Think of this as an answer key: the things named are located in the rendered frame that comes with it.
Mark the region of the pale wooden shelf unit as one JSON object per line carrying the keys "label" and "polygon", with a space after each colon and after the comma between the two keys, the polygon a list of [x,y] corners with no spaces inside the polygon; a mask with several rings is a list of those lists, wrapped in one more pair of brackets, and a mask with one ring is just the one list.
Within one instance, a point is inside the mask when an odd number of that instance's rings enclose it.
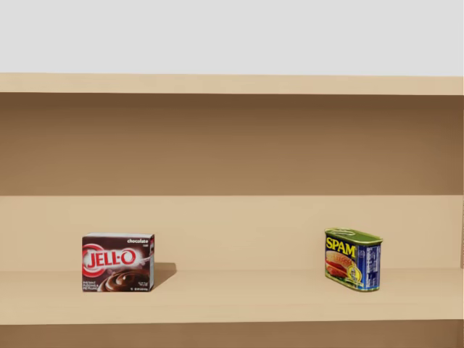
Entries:
{"label": "pale wooden shelf unit", "polygon": [[[460,77],[0,72],[0,348],[464,348]],[[325,276],[379,236],[380,288]],[[82,237],[154,235],[84,292]]]}

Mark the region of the green and blue rectangular can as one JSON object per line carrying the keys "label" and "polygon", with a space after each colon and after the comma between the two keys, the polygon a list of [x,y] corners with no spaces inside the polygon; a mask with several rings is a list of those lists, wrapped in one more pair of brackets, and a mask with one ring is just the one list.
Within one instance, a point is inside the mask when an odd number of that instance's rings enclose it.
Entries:
{"label": "green and blue rectangular can", "polygon": [[361,292],[380,288],[383,239],[350,228],[325,229],[325,276]]}

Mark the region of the brown and red carton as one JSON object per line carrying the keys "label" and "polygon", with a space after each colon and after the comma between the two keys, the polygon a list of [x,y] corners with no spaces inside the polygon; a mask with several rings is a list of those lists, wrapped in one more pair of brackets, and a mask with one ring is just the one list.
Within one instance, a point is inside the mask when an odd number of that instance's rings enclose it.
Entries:
{"label": "brown and red carton", "polygon": [[84,292],[148,292],[154,288],[154,235],[88,233],[82,237]]}

